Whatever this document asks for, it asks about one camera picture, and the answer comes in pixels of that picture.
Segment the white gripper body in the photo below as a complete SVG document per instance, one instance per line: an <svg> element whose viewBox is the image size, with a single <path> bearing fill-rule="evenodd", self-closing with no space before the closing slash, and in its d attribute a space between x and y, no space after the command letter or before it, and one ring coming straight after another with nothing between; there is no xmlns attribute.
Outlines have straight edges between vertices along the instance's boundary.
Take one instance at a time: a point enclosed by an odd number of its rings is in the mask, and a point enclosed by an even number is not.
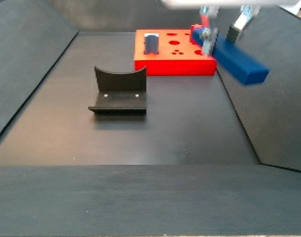
<svg viewBox="0 0 301 237"><path fill-rule="evenodd" d="M301 7L301 0L161 0L171 9L193 9L199 6L282 6L293 13Z"/></svg>

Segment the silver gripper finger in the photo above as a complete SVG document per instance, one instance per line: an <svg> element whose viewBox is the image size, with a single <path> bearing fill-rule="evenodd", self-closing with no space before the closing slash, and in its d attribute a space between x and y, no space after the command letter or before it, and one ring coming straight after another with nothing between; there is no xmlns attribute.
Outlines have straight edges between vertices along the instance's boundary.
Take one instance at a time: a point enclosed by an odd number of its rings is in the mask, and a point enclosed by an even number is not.
<svg viewBox="0 0 301 237"><path fill-rule="evenodd" d="M226 39L234 44L242 34L242 31L259 12L259 6L242 6L241 15L229 26Z"/></svg>
<svg viewBox="0 0 301 237"><path fill-rule="evenodd" d="M215 39L218 35L218 28L215 27L215 18L218 14L218 6L201 6L199 16L203 25L201 32L201 39L203 41L202 53L206 56L211 55Z"/></svg>

